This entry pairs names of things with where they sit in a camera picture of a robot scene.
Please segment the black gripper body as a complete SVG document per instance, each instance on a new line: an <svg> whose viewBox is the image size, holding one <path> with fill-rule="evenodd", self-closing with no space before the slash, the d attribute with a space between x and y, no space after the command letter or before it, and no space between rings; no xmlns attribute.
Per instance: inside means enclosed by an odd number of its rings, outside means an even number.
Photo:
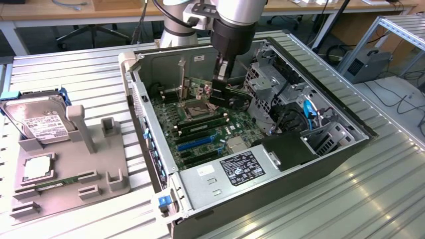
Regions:
<svg viewBox="0 0 425 239"><path fill-rule="evenodd" d="M236 57L251 49L256 23L235 25L222 19L212 24L212 45L222 57Z"/></svg>

